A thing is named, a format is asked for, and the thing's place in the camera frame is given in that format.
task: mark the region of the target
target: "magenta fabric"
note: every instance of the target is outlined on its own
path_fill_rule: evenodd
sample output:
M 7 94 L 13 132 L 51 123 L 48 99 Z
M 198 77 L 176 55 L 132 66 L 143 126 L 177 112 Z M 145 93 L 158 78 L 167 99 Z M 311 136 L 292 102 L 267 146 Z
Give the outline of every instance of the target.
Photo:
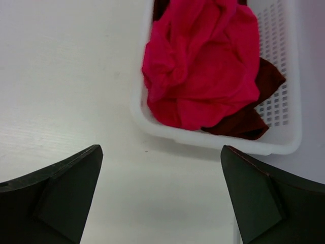
M 256 101 L 257 19 L 237 0 L 171 0 L 153 23 L 142 72 L 164 125 L 199 130 Z

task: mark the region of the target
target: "white surface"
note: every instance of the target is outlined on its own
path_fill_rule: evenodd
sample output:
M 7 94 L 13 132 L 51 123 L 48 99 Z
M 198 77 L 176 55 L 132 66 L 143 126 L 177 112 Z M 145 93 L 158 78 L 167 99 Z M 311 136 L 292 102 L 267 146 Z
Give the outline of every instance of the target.
M 248 1 L 259 21 L 261 56 L 274 63 L 287 78 L 287 82 L 279 91 L 257 109 L 266 124 L 270 126 L 268 132 L 257 141 L 167 127 L 158 123 L 152 116 L 147 106 L 147 89 L 141 73 L 143 53 L 151 31 L 153 0 L 147 1 L 134 69 L 135 87 L 131 102 L 133 117 L 143 131 L 182 144 L 216 149 L 222 149 L 226 144 L 245 153 L 257 155 L 283 155 L 297 150 L 301 143 L 302 126 L 296 0 Z
M 219 152 L 129 112 L 143 0 L 0 0 L 0 182 L 99 143 L 83 244 L 232 243 Z

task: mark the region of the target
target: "white plastic basket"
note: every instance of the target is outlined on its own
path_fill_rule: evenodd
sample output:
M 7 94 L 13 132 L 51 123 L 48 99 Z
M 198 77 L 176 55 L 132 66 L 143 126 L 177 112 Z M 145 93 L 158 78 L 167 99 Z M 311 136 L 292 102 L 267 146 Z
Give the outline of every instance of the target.
M 139 53 L 134 67 L 131 111 L 142 130 L 182 144 L 215 149 L 231 145 L 245 153 L 257 155 L 290 154 L 299 147 L 302 118 L 295 0 L 248 0 L 248 5 L 258 18 L 261 57 L 277 66 L 287 78 L 287 82 L 271 98 L 256 108 L 270 126 L 267 133 L 257 141 L 250 141 L 167 127 L 156 121 L 147 106 L 147 89 L 141 73 L 145 45 L 151 31 L 153 0 L 148 0 L 145 9 Z

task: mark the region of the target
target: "white table surface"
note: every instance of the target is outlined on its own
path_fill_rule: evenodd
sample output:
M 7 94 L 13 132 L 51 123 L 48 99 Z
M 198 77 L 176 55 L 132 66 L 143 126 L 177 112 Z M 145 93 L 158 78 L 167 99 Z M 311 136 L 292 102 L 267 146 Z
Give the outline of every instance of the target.
M 325 1 L 297 1 L 303 142 L 290 156 L 261 158 L 325 183 Z M 231 243 L 220 152 L 150 137 L 132 121 L 144 5 L 0 0 L 0 182 L 100 144 L 82 243 Z

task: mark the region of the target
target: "dark red cloth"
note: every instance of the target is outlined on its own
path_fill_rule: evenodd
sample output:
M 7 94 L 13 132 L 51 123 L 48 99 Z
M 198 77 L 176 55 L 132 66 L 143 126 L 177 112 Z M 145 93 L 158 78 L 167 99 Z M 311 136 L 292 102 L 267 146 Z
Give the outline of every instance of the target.
M 259 34 L 237 0 L 171 0 L 153 23 L 143 74 L 148 106 L 164 125 L 212 127 L 256 101 Z
M 214 135 L 233 136 L 249 140 L 259 139 L 269 127 L 254 108 L 276 92 L 280 85 L 285 82 L 285 78 L 273 64 L 261 58 L 255 82 L 260 92 L 259 99 L 256 102 L 247 105 L 233 115 L 225 117 L 216 126 L 202 128 L 202 130 Z
M 157 21 L 162 17 L 168 4 L 169 4 L 169 0 L 155 0 L 154 1 L 153 16 L 152 16 L 153 21 Z

